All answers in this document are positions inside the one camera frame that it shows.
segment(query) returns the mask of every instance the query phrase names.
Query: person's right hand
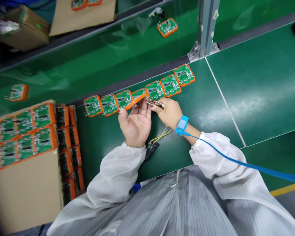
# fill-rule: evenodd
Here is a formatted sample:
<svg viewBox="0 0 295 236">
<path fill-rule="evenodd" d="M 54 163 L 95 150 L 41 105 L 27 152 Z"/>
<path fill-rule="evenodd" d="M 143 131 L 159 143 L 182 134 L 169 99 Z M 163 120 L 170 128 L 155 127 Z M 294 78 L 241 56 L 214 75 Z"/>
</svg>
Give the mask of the person's right hand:
<svg viewBox="0 0 295 236">
<path fill-rule="evenodd" d="M 183 116 L 183 112 L 181 111 L 178 102 L 170 98 L 161 98 L 158 102 L 163 103 L 164 110 L 156 105 L 154 105 L 151 110 L 158 114 L 165 125 L 175 130 Z"/>
</svg>

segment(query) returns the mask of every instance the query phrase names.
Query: hand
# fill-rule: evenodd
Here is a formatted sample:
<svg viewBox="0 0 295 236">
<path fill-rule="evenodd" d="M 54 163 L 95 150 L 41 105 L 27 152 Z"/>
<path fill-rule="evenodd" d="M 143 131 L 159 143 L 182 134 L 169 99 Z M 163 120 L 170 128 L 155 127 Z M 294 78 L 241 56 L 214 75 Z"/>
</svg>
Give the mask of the hand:
<svg viewBox="0 0 295 236">
<path fill-rule="evenodd" d="M 153 106 L 152 111 L 155 111 L 160 117 L 161 121 L 171 127 L 173 130 L 177 128 L 177 125 L 183 116 L 183 112 L 178 104 L 178 102 L 170 98 L 161 98 L 158 102 L 163 103 L 164 110 L 158 106 Z"/>
<path fill-rule="evenodd" d="M 126 144 L 131 147 L 144 147 L 151 131 L 151 106 L 142 99 L 128 116 L 126 109 L 121 108 L 118 120 Z"/>
</svg>

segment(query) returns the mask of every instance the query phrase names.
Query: yellow floor line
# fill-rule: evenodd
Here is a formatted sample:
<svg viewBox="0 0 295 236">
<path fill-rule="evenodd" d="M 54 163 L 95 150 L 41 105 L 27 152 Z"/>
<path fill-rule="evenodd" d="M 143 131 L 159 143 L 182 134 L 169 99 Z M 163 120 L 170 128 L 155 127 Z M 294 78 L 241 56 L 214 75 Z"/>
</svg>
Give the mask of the yellow floor line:
<svg viewBox="0 0 295 236">
<path fill-rule="evenodd" d="M 292 185 L 271 191 L 270 193 L 273 197 L 276 197 L 276 196 L 279 196 L 279 195 L 282 195 L 282 194 L 285 194 L 285 193 L 288 193 L 288 192 L 291 192 L 294 190 L 295 190 L 295 184 L 292 184 Z"/>
</svg>

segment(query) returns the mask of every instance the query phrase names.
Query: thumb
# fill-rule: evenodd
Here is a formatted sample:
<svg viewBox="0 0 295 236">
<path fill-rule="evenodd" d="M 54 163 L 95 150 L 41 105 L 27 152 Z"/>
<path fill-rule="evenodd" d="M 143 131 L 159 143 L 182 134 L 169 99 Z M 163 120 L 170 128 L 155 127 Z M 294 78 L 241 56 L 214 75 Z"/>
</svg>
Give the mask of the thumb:
<svg viewBox="0 0 295 236">
<path fill-rule="evenodd" d="M 151 107 L 151 110 L 152 110 L 152 111 L 155 111 L 157 114 L 159 114 L 160 112 L 163 111 L 162 108 L 160 108 L 160 107 L 158 107 L 158 106 L 156 106 L 156 105 L 152 106 L 152 107 Z"/>
<path fill-rule="evenodd" d="M 128 123 L 129 123 L 127 118 L 128 118 L 128 112 L 126 111 L 126 109 L 120 108 L 119 115 L 118 115 L 118 121 L 119 121 L 121 128 L 127 127 Z"/>
</svg>

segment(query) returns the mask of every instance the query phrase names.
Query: blue cable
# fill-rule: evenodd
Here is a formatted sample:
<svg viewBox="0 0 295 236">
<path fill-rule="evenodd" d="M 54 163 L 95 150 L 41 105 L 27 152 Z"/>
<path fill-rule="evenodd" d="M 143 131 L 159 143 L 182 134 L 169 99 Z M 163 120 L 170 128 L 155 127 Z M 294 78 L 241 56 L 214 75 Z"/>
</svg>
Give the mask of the blue cable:
<svg viewBox="0 0 295 236">
<path fill-rule="evenodd" d="M 269 175 L 272 175 L 272 176 L 275 176 L 277 178 L 280 178 L 280 179 L 285 179 L 285 180 L 288 180 L 288 181 L 292 181 L 292 182 L 295 182 L 295 175 L 294 174 L 286 174 L 286 173 L 283 173 L 283 172 L 279 172 L 279 171 L 275 171 L 275 170 L 271 170 L 271 169 L 268 169 L 268 168 L 265 168 L 265 167 L 261 167 L 261 166 L 256 166 L 256 165 L 252 165 L 252 164 L 248 164 L 248 163 L 244 163 L 244 162 L 241 162 L 241 161 L 237 161 L 235 159 L 232 159 L 228 156 L 225 156 L 223 153 L 221 153 L 219 150 L 217 150 L 212 144 L 208 143 L 207 141 L 203 140 L 203 139 L 200 139 L 200 138 L 197 138 L 195 136 L 192 136 L 191 134 L 188 134 L 186 132 L 184 132 L 182 129 L 180 128 L 176 128 L 175 132 L 179 135 L 186 135 L 186 136 L 190 136 L 190 137 L 194 137 L 196 139 L 199 139 L 207 144 L 209 144 L 215 151 L 217 151 L 221 156 L 225 157 L 226 159 L 232 161 L 232 162 L 235 162 L 237 164 L 240 164 L 242 166 L 245 166 L 245 167 L 249 167 L 249 168 L 252 168 L 252 169 L 256 169 L 258 171 L 261 171 L 261 172 L 264 172 L 266 174 L 269 174 Z"/>
</svg>

